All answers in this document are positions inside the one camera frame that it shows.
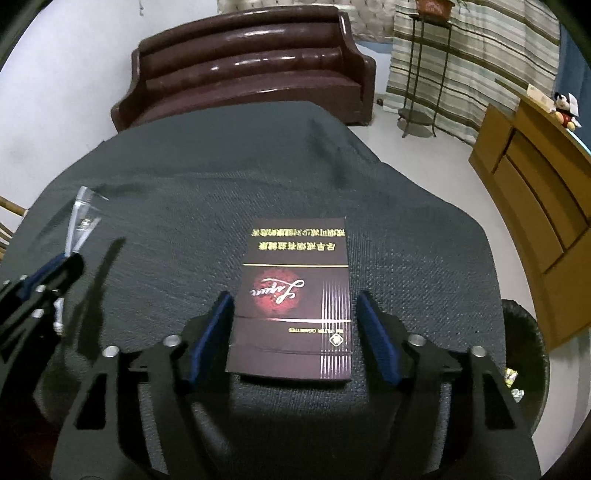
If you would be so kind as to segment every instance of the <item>mickey mouse plush toy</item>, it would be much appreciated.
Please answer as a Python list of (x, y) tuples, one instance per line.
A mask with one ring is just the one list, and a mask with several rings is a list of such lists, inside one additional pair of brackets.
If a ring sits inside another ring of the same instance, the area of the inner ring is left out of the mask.
[(554, 115), (562, 126), (571, 132), (574, 132), (575, 128), (581, 127), (577, 120), (579, 104), (572, 93), (569, 93), (568, 97), (558, 92), (554, 94)]

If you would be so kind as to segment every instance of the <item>sofa backrest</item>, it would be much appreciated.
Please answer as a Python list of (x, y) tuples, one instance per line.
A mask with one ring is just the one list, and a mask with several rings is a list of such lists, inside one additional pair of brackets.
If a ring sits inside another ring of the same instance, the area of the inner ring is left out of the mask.
[(154, 98), (242, 76), (341, 71), (336, 7), (273, 7), (176, 27), (139, 45), (141, 79)]

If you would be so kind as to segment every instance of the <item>silver bolt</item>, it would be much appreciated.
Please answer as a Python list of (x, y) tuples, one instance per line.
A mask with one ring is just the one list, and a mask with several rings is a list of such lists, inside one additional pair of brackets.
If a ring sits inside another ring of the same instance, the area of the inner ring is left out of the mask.
[(179, 335), (168, 335), (162, 342), (165, 346), (177, 346), (181, 343)]
[(424, 346), (427, 340), (425, 340), (425, 337), (413, 333), (408, 337), (408, 343), (414, 346)]
[(482, 358), (486, 356), (486, 349), (483, 346), (475, 345), (472, 347), (472, 355)]
[(119, 348), (115, 345), (110, 345), (103, 350), (103, 356), (107, 358), (113, 358), (114, 356), (119, 355)]

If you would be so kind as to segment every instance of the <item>plant stand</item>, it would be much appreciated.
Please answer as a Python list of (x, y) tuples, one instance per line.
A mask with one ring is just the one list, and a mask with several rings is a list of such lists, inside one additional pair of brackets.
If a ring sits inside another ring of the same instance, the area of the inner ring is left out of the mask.
[[(410, 61), (408, 65), (408, 78), (407, 78), (407, 87), (406, 93), (404, 95), (404, 106), (398, 111), (399, 118), (404, 118), (406, 120), (406, 126), (404, 127), (404, 133), (402, 134), (402, 138), (406, 137), (408, 134), (408, 128), (410, 124), (418, 124), (424, 125), (426, 127), (431, 127), (433, 130), (433, 136), (436, 137), (435, 134), (435, 119), (437, 118), (437, 111), (439, 109), (439, 102), (441, 101), (441, 93), (443, 91), (443, 82), (445, 81), (445, 74), (447, 70), (447, 60), (449, 58), (449, 45), (452, 40), (452, 24), (443, 21), (436, 21), (432, 18), (426, 18), (425, 16), (414, 14), (410, 15), (410, 18), (413, 19), (413, 37), (411, 40), (411, 48), (410, 48)], [(413, 87), (413, 94), (410, 97), (410, 108), (406, 108), (407, 100), (409, 98), (409, 91), (408, 88), (410, 87), (410, 77), (413, 71), (413, 55), (414, 55), (414, 44), (416, 39), (416, 27), (417, 27), (417, 20), (421, 22), (421, 37), (418, 46), (418, 62), (417, 62), (417, 74), (415, 76), (414, 87)], [(429, 117), (426, 113), (417, 112), (414, 110), (414, 101), (417, 94), (417, 85), (418, 85), (418, 77), (419, 72), (421, 70), (421, 56), (423, 54), (423, 43), (425, 40), (425, 23), (430, 25), (436, 25), (438, 27), (443, 27), (448, 30), (447, 35), (447, 47), (445, 49), (445, 63), (443, 64), (443, 74), (441, 75), (441, 83), (439, 85), (439, 95), (437, 96), (437, 104), (433, 109), (433, 118)]]

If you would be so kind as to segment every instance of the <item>wooden cabinet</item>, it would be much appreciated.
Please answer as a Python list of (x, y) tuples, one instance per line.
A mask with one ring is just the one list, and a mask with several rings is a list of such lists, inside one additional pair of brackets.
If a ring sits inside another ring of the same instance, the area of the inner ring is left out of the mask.
[(511, 233), (553, 349), (591, 325), (591, 155), (514, 93), (514, 116), (487, 109), (470, 163)]

